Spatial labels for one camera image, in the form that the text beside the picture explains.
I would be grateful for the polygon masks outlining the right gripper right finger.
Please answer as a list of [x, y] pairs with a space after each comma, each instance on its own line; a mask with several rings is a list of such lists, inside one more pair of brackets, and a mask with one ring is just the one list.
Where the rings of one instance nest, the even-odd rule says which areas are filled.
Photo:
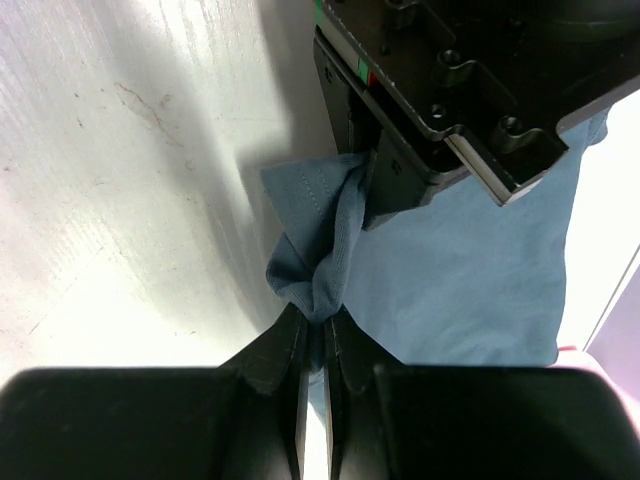
[[615, 392], [562, 368], [406, 365], [341, 311], [324, 326], [333, 479], [635, 479]]

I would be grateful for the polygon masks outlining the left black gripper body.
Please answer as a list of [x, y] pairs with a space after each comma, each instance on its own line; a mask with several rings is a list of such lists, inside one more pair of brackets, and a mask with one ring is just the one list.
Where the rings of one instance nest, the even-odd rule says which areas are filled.
[[639, 87], [635, 1], [318, 1], [381, 132], [443, 141], [493, 201], [532, 190], [564, 132]]

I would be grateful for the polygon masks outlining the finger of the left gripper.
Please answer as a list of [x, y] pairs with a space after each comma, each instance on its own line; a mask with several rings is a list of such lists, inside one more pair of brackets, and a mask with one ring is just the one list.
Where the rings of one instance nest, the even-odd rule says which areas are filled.
[[319, 27], [313, 56], [338, 153], [370, 150], [375, 146], [375, 118], [353, 86], [355, 74]]
[[382, 131], [367, 165], [363, 229], [373, 230], [399, 213], [431, 203], [469, 175], [445, 142], [412, 146], [404, 137]]

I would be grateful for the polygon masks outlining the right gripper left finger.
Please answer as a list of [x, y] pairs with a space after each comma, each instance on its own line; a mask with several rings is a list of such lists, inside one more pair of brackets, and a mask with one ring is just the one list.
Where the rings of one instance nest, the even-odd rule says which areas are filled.
[[23, 371], [1, 391], [1, 475], [299, 479], [308, 333], [288, 307], [218, 367]]

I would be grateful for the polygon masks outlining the blue t shirt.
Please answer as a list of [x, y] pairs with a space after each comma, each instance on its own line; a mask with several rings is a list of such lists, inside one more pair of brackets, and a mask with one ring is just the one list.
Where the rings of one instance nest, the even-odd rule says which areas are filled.
[[313, 323], [346, 309], [405, 363], [550, 366], [581, 160], [606, 134], [605, 113], [565, 132], [568, 152], [511, 205], [495, 205], [467, 178], [369, 231], [366, 155], [266, 168], [262, 185], [283, 229], [267, 282]]

